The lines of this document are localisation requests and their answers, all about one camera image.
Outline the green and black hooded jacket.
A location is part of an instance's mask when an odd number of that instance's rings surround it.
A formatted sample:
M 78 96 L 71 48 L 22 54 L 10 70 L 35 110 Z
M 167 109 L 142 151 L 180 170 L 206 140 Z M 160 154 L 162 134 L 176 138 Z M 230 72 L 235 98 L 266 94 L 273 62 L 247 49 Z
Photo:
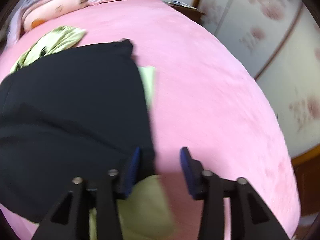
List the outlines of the green and black hooded jacket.
M 73 178 L 122 171 L 140 148 L 132 193 L 117 201 L 123 239 L 165 239 L 174 222 L 155 170 L 152 68 L 136 65 L 131 40 L 81 46 L 86 34 L 53 29 L 1 81 L 1 224 L 33 239 Z

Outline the floral sliding wardrobe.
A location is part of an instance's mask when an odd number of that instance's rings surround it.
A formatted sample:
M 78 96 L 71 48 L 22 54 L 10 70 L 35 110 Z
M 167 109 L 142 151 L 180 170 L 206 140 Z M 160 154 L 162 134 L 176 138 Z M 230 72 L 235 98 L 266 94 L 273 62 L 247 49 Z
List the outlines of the floral sliding wardrobe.
M 319 145 L 319 26 L 302 0 L 193 0 L 267 97 L 293 158 Z

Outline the folded pink cartoon quilt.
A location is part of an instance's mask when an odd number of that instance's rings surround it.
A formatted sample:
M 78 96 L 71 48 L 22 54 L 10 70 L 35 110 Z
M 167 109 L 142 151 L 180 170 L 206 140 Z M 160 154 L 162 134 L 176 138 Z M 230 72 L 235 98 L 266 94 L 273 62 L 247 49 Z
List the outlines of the folded pink cartoon quilt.
M 82 9 L 86 5 L 87 0 L 51 0 L 40 2 L 33 5 L 23 14 L 23 30 L 28 32 L 48 20 Z

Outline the dark wooden nightstand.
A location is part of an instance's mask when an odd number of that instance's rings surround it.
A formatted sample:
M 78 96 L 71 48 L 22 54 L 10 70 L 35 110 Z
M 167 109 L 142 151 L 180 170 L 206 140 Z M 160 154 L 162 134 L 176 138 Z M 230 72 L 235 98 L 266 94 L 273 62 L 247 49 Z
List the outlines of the dark wooden nightstand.
M 172 7 L 173 9 L 179 11 L 190 20 L 200 25 L 202 24 L 201 18 L 204 15 L 204 13 L 199 9 L 179 1 L 166 2 L 166 4 Z

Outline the pink bed sheet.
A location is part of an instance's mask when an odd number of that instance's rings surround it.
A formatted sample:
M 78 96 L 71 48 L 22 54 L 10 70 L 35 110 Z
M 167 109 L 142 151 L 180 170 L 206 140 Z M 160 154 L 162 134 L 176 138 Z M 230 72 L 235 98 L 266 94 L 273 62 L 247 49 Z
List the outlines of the pink bed sheet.
M 195 239 L 201 213 L 183 179 L 182 146 L 222 178 L 247 178 L 287 235 L 294 234 L 300 202 L 276 115 L 244 66 L 215 36 L 161 0 L 102 3 L 25 34 L 2 54 L 1 77 L 32 44 L 61 25 L 87 31 L 81 46 L 128 38 L 138 65 L 156 68 L 152 133 L 157 170 L 176 219 L 175 239 Z

